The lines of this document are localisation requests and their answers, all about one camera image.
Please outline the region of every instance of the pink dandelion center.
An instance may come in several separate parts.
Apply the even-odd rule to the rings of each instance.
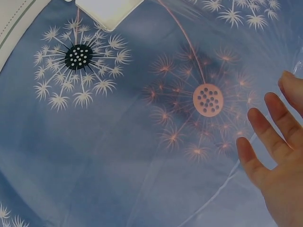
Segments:
[[[193,102],[196,110],[204,117],[214,117],[223,108],[223,94],[213,84],[202,84],[198,86],[193,94]]]

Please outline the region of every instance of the pink dandelion print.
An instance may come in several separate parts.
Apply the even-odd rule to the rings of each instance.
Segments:
[[[232,154],[234,141],[250,135],[246,112],[259,97],[253,76],[239,67],[241,56],[232,48],[194,52],[198,62],[190,48],[158,56],[149,70],[156,80],[143,89],[143,99],[152,106],[152,122],[162,128],[164,148],[202,163]]]

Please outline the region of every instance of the white dandelion print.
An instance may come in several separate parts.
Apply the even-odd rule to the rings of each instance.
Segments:
[[[94,96],[114,92],[123,65],[132,60],[124,38],[79,18],[49,28],[42,40],[46,43],[35,54],[34,89],[37,99],[56,111],[70,105],[87,108]]]
[[[0,218],[3,227],[29,227],[20,216],[11,216],[11,211],[0,202]]]
[[[189,1],[225,21],[231,27],[248,26],[264,30],[271,21],[278,20],[279,0],[200,0]]]

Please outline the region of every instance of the finger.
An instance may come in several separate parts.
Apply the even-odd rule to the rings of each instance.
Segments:
[[[237,139],[239,160],[250,181],[261,189],[264,178],[270,172],[257,158],[250,142],[246,138]]]
[[[248,112],[248,119],[256,135],[268,150],[270,156],[278,164],[282,163],[285,160],[285,157],[292,152],[292,149],[285,140],[279,136],[258,109],[251,108]]]
[[[274,93],[267,93],[265,103],[273,119],[278,126],[286,142],[292,149],[303,146],[303,128],[288,111],[281,99]]]
[[[303,79],[296,78],[294,74],[284,71],[278,85],[288,103],[303,116]]]

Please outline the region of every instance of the hand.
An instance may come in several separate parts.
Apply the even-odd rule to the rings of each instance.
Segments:
[[[303,80],[285,71],[278,85],[289,104],[303,116]],[[284,138],[258,109],[250,109],[248,119],[277,167],[267,169],[246,138],[237,140],[239,159],[278,226],[303,227],[303,128],[276,94],[267,93],[264,99]]]

